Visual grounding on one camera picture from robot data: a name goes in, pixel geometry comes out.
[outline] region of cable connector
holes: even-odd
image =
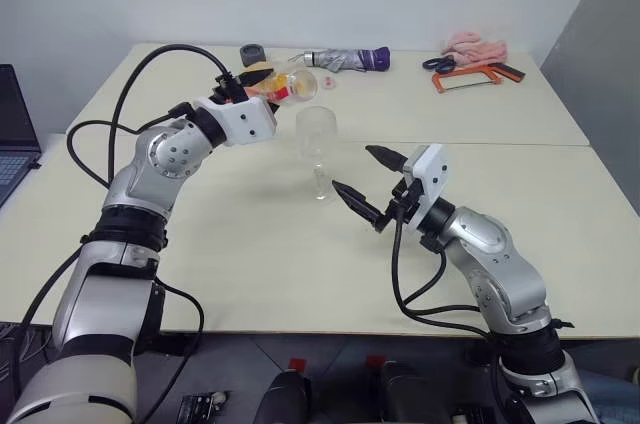
[[[409,209],[415,206],[420,200],[420,196],[424,194],[422,182],[419,179],[415,179],[409,188],[407,193],[402,196],[398,202],[398,205],[403,206],[405,209]]]
[[[249,98],[244,87],[242,87],[240,82],[238,82],[231,73],[222,74],[221,76],[216,77],[216,81],[220,84],[220,88],[224,91],[224,94],[231,99],[231,102],[244,102]]]
[[[561,321],[560,319],[551,319],[550,325],[554,329],[562,329],[563,327],[574,329],[576,327],[572,322]]]
[[[195,111],[191,104],[189,104],[188,102],[181,102],[180,104],[173,106],[167,112],[167,116],[171,117],[172,119],[178,119],[182,116],[187,116],[187,119],[190,119],[194,115]]]
[[[444,246],[438,241],[438,237],[433,232],[426,232],[420,238],[420,244],[434,254],[442,254]]]

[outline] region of pink cloth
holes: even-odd
[[[504,41],[486,42],[475,32],[455,34],[442,51],[451,56],[459,67],[483,66],[507,60],[507,44]]]

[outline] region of plastic bottle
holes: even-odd
[[[318,92],[318,81],[307,69],[296,64],[258,62],[247,68],[257,70],[272,67],[273,73],[258,84],[247,87],[249,95],[260,94],[280,106],[308,101]]]

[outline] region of gray tape roll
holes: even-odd
[[[244,67],[249,67],[256,62],[266,61],[267,56],[264,54],[264,47],[260,44],[246,44],[240,48],[240,59]]]

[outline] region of robotic arm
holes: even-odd
[[[381,146],[367,150],[403,174],[386,211],[381,213],[358,191],[334,181],[336,191],[378,232],[402,216],[409,231],[422,234],[423,246],[443,250],[462,272],[490,329],[499,369],[514,391],[504,406],[510,421],[597,423],[571,356],[562,350],[556,333],[570,324],[551,318],[540,274],[518,254],[498,220],[456,208],[440,197],[448,170],[443,146],[421,146],[408,159]]]
[[[275,133],[264,98],[220,101],[198,99],[186,119],[139,136],[58,305],[53,339],[60,354],[29,382],[9,423],[135,420],[132,355],[160,328],[164,289],[154,278],[180,188],[218,145],[250,144]]]

